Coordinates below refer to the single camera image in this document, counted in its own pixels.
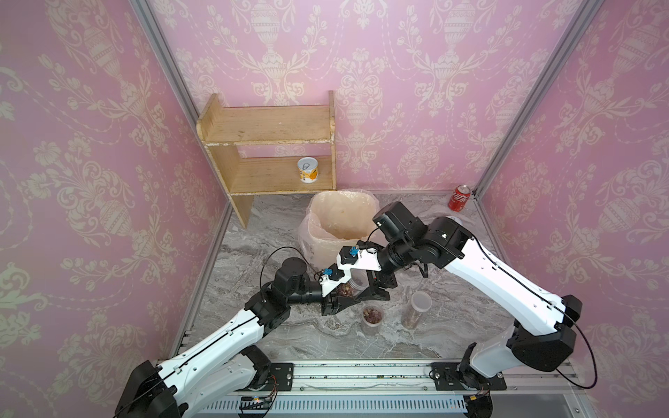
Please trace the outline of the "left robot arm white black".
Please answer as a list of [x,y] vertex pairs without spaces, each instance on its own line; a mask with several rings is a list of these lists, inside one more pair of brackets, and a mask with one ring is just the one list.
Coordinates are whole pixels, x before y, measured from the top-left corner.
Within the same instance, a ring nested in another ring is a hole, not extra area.
[[181,355],[136,367],[115,410],[118,417],[194,417],[219,397],[239,389],[263,388],[271,362],[258,348],[297,304],[332,303],[352,270],[380,271],[376,256],[342,254],[317,280],[306,261],[288,258],[273,281],[261,286],[231,320]]

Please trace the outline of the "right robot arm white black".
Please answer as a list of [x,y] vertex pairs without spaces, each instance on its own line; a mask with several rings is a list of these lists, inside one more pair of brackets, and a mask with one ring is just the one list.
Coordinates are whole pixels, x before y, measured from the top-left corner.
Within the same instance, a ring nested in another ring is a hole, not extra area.
[[424,224],[405,205],[393,202],[373,221],[388,242],[377,253],[383,273],[395,273],[414,262],[444,269],[513,317],[503,334],[468,346],[457,368],[468,385],[520,366],[555,372],[571,356],[582,309],[578,298],[558,296],[524,278],[454,219],[440,217]]

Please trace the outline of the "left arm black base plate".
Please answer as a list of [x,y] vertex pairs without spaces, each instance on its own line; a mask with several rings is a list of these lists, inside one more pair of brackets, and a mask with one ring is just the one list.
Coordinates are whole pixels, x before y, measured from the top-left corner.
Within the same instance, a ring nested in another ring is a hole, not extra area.
[[254,376],[246,390],[289,392],[292,390],[293,378],[294,363],[271,363]]

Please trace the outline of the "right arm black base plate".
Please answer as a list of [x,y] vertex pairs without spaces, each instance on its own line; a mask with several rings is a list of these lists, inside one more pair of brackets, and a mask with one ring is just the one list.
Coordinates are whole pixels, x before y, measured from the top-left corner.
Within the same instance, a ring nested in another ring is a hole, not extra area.
[[505,391],[505,378],[495,376],[486,378],[468,367],[464,372],[459,370],[458,362],[432,362],[429,377],[435,383],[437,391]]

